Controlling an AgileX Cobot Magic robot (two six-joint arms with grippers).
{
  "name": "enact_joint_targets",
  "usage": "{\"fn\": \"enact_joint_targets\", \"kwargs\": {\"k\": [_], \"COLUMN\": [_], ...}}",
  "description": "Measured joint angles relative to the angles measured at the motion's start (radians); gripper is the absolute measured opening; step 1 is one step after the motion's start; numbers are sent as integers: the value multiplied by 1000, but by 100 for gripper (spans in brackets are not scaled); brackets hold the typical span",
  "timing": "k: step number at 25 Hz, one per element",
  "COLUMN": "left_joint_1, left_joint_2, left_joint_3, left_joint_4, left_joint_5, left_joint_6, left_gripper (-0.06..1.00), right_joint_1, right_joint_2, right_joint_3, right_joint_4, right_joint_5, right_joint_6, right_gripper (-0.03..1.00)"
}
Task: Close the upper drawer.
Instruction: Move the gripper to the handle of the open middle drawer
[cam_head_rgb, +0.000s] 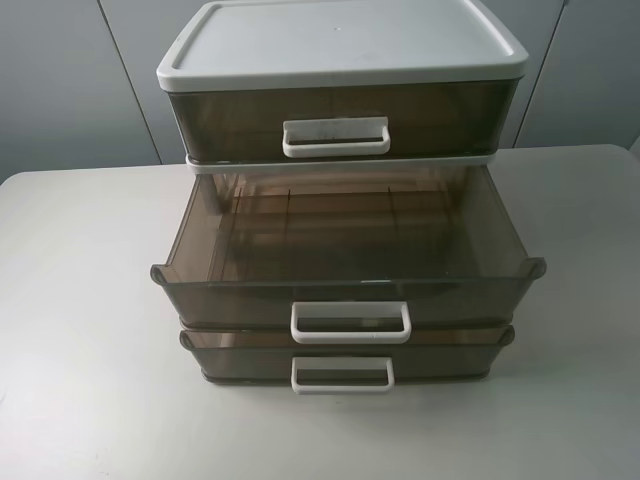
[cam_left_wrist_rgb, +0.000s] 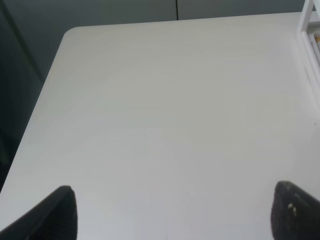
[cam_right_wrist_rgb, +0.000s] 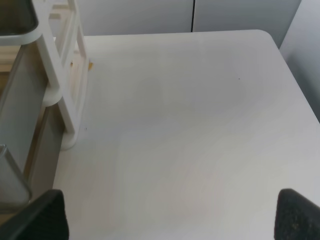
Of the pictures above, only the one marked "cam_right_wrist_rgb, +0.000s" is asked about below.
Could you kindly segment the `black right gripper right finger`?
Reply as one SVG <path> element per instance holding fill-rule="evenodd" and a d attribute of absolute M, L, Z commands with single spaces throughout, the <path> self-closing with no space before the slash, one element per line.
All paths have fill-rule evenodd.
<path fill-rule="evenodd" d="M 297 191 L 282 189 L 277 198 L 275 240 L 318 240 L 320 207 Z"/>

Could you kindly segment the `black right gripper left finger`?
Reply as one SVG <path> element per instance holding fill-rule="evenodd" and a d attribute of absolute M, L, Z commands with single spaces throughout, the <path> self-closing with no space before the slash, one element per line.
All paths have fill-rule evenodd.
<path fill-rule="evenodd" d="M 68 240 L 70 230 L 60 189 L 46 191 L 0 225 L 2 240 Z"/>

